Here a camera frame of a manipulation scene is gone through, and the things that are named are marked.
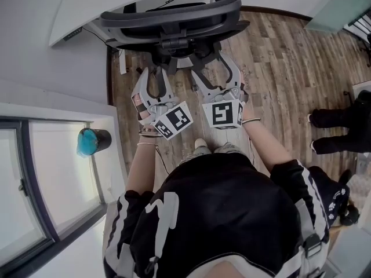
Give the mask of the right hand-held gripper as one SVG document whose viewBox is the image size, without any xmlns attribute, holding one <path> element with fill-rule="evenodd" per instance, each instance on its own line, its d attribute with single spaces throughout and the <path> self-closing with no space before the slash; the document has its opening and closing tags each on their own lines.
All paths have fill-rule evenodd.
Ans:
<svg viewBox="0 0 371 278">
<path fill-rule="evenodd" d="M 239 89 L 241 72 L 234 60 L 225 53 L 219 54 L 219 60 L 228 71 L 226 89 L 222 93 L 220 86 L 214 86 L 200 71 L 191 70 L 191 76 L 204 98 L 211 98 L 202 104 L 209 126 L 214 129 L 237 129 L 242 127 L 243 106 L 249 95 Z"/>
</svg>

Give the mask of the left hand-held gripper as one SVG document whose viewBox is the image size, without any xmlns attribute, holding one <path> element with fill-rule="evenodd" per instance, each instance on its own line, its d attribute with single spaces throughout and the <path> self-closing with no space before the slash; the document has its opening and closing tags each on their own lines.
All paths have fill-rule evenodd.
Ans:
<svg viewBox="0 0 371 278">
<path fill-rule="evenodd" d="M 151 126 L 159 134 L 159 137 L 171 140 L 193 123 L 188 104 L 185 101 L 181 103 L 158 103 L 156 101 L 154 105 L 145 105 L 151 98 L 147 90 L 149 76 L 149 69 L 146 67 L 141 73 L 131 95 L 131 98 L 134 98 L 138 94 L 141 102 L 150 114 L 145 120 L 139 122 L 141 124 L 139 134 L 143 128 Z M 158 91 L 158 98 L 173 97 L 168 75 L 161 67 L 158 67 Z"/>
</svg>

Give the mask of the black office chair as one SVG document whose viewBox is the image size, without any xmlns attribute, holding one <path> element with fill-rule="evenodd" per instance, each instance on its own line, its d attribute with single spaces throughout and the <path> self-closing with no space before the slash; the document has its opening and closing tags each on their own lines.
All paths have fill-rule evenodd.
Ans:
<svg viewBox="0 0 371 278">
<path fill-rule="evenodd" d="M 219 57 L 221 42 L 244 31 L 241 0 L 184 3 L 138 13 L 136 4 L 122 13 L 104 12 L 99 19 L 110 33 L 107 45 L 145 53 L 151 66 L 174 75 L 178 70 L 201 70 Z"/>
</svg>

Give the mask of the person's left forearm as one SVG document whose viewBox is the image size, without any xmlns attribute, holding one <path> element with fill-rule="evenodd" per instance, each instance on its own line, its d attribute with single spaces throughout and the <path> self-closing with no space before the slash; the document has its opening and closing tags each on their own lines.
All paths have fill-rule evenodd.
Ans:
<svg viewBox="0 0 371 278">
<path fill-rule="evenodd" d="M 140 132 L 139 142 L 154 142 L 157 144 L 159 134 L 153 127 L 145 127 Z M 153 145 L 137 146 L 131 164 L 126 191 L 135 191 L 140 195 L 153 191 L 155 181 L 156 148 Z"/>
</svg>

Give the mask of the person's right forearm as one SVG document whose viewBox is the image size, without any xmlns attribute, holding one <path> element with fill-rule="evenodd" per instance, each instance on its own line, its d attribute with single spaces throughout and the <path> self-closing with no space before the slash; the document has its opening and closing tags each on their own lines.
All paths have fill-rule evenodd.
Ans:
<svg viewBox="0 0 371 278">
<path fill-rule="evenodd" d="M 243 117 L 243 120 L 254 117 Z M 293 160 L 285 147 L 259 121 L 243 125 L 248 137 L 255 147 L 266 169 L 271 172 L 273 167 Z"/>
</svg>

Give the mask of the person's left hand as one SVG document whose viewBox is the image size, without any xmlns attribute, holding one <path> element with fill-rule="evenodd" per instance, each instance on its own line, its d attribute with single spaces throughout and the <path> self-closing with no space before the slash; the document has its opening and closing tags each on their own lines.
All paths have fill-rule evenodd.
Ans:
<svg viewBox="0 0 371 278">
<path fill-rule="evenodd" d="M 133 101 L 134 106 L 136 108 L 137 117 L 138 117 L 139 122 L 141 122 L 142 120 L 145 120 L 147 117 L 149 117 L 150 114 L 147 111 L 147 108 L 144 106 L 139 94 L 135 94 L 132 97 L 132 101 Z"/>
</svg>

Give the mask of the person's right hand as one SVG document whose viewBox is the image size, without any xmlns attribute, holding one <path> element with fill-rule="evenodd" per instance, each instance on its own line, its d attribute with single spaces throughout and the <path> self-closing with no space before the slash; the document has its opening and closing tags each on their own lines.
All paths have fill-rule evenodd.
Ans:
<svg viewBox="0 0 371 278">
<path fill-rule="evenodd" d="M 249 94 L 245 90 L 245 82 L 241 81 L 240 85 L 240 101 L 247 103 L 249 101 Z"/>
</svg>

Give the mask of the black desk control panel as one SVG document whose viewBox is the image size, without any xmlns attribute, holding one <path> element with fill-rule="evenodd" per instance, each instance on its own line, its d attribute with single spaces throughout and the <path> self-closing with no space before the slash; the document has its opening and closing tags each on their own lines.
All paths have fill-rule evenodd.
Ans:
<svg viewBox="0 0 371 278">
<path fill-rule="evenodd" d="M 63 38 L 63 40 L 64 40 L 65 42 L 67 42 L 67 41 L 69 41 L 71 38 L 73 38 L 73 37 L 77 36 L 78 34 L 80 34 L 81 32 L 82 32 L 82 27 L 79 27 L 79 28 L 77 28 L 76 30 L 72 31 L 71 33 L 67 34 L 67 35 Z"/>
</svg>

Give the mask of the person's black striped shirt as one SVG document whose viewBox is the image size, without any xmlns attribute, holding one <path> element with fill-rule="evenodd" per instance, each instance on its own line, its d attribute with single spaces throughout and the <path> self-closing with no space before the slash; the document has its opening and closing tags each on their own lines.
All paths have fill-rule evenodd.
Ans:
<svg viewBox="0 0 371 278">
<path fill-rule="evenodd" d="M 266 176 L 190 161 L 157 192 L 119 197 L 103 265 L 106 278 L 201 278 L 223 261 L 255 278 L 322 278 L 328 247 L 323 203 L 300 162 Z"/>
</svg>

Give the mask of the black framed window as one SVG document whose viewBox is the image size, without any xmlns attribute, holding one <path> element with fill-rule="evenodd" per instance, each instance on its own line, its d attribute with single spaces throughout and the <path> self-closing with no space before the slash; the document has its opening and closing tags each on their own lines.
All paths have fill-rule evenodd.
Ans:
<svg viewBox="0 0 371 278">
<path fill-rule="evenodd" d="M 0 278 L 103 278 L 107 204 L 82 120 L 0 116 Z"/>
</svg>

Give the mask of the frosted glass panel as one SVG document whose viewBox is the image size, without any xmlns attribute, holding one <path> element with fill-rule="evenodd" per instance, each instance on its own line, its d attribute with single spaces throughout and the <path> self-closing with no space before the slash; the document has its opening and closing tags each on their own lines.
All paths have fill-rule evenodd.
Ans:
<svg viewBox="0 0 371 278">
<path fill-rule="evenodd" d="M 321 0 L 305 29 L 336 34 L 371 8 L 371 0 Z"/>
</svg>

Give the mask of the black metal rack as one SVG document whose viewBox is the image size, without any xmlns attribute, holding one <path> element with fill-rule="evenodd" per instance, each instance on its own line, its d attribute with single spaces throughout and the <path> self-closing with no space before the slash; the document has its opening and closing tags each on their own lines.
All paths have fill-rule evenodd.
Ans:
<svg viewBox="0 0 371 278">
<path fill-rule="evenodd" d="M 344 29 L 355 35 L 361 42 L 359 49 L 367 54 L 367 66 L 371 67 L 371 8 L 346 24 Z"/>
</svg>

